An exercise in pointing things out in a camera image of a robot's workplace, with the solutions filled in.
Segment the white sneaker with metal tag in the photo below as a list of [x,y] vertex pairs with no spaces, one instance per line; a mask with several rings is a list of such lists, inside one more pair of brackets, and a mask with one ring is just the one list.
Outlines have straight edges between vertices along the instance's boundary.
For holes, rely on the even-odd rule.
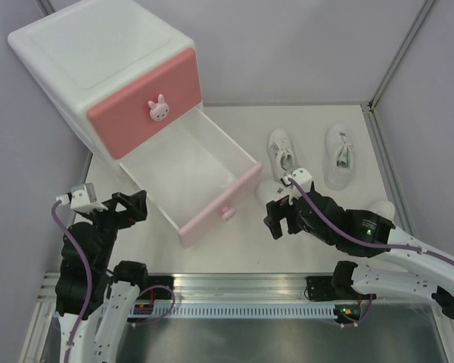
[[298,165],[294,145],[288,132],[278,128],[272,131],[266,145],[273,178],[279,182],[281,177]]

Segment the light pink drawer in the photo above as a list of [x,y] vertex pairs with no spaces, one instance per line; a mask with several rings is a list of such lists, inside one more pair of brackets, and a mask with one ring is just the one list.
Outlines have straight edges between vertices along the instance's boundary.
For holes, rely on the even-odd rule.
[[120,167],[189,248],[224,222],[222,208],[237,212],[263,165],[196,107],[122,158]]

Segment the white sneaker under arm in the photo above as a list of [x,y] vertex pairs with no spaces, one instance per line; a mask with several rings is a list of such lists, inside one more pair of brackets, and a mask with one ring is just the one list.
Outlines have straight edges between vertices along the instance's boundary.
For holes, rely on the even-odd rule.
[[368,207],[368,210],[390,221],[394,220],[396,212],[395,206],[389,200],[374,202]]

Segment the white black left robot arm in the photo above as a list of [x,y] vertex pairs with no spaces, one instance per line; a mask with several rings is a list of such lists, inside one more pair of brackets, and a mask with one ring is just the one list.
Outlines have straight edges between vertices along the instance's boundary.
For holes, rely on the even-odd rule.
[[62,362],[114,362],[129,311],[150,290],[142,262],[108,269],[118,232],[148,216],[144,190],[98,202],[91,184],[57,197],[51,215],[63,232],[55,285]]

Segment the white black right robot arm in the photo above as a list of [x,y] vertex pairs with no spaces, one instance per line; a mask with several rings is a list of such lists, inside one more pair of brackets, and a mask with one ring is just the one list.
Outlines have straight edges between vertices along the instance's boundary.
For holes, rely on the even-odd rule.
[[308,278],[312,301],[376,299],[396,296],[418,299],[440,307],[454,320],[454,257],[422,243],[393,223],[393,216],[375,209],[344,209],[315,188],[299,191],[263,181],[255,192],[265,206],[263,222],[276,240],[282,222],[289,234],[301,232],[353,258],[379,259],[402,268],[382,271],[352,260],[337,262],[327,278]]

